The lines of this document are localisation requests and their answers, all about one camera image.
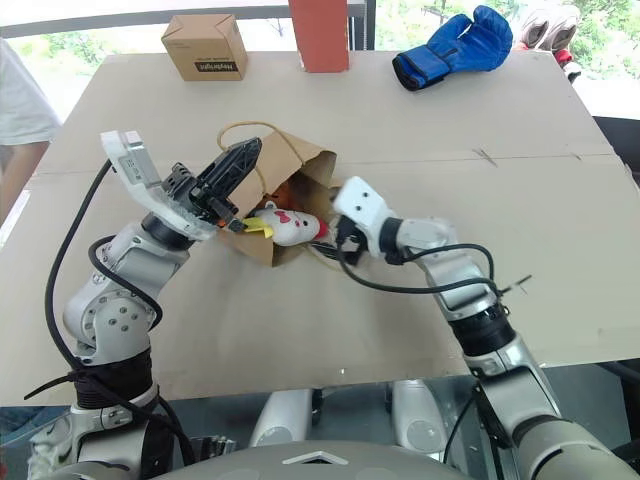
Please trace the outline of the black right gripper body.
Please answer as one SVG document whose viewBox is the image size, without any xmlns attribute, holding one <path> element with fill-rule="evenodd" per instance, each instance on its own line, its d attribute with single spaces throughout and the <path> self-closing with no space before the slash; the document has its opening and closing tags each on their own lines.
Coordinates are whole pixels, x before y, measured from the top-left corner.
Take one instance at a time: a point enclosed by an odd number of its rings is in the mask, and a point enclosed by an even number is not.
<svg viewBox="0 0 640 480">
<path fill-rule="evenodd" d="M 356 227 L 353 220 L 341 215 L 336 225 L 336 258 L 341 264 L 357 266 L 362 256 L 369 251 L 366 235 Z"/>
</svg>

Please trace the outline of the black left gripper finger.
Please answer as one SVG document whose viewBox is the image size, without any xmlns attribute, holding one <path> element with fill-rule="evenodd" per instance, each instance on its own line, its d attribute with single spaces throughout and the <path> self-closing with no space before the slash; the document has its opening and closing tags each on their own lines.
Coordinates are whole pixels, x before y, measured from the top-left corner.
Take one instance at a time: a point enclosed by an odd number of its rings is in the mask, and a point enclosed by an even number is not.
<svg viewBox="0 0 640 480">
<path fill-rule="evenodd" d="M 235 216 L 234 207 L 226 200 L 212 197 L 208 201 L 212 214 L 221 228 L 226 228 L 233 233 L 244 232 L 248 226 Z"/>
<path fill-rule="evenodd" d="M 258 137 L 231 145 L 197 177 L 205 195 L 226 199 L 251 173 L 262 149 Z"/>
</svg>

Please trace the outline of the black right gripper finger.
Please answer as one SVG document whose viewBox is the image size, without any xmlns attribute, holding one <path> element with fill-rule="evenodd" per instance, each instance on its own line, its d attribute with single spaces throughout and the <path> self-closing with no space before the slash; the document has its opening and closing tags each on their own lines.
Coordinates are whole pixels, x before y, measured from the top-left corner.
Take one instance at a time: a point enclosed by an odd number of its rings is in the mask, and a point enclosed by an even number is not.
<svg viewBox="0 0 640 480">
<path fill-rule="evenodd" d="M 339 248 L 331 243 L 326 242 L 312 242 L 310 244 L 311 248 L 314 249 L 321 256 L 333 260 L 339 261 L 341 257 L 341 253 L 339 252 Z"/>
</svg>

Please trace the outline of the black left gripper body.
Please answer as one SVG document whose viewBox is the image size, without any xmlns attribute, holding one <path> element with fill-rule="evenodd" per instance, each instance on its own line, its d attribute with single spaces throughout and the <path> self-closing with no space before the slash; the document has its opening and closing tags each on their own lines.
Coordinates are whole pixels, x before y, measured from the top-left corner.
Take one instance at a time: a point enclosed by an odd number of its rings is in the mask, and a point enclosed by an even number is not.
<svg viewBox="0 0 640 480">
<path fill-rule="evenodd" d="M 208 206 L 208 201 L 212 197 L 204 194 L 197 177 L 185 165 L 176 163 L 172 167 L 170 175 L 162 182 L 162 187 L 169 198 L 179 206 L 196 218 L 216 226 L 218 225 L 216 217 Z M 236 214 L 236 207 L 227 198 L 221 200 L 230 203 Z"/>
</svg>

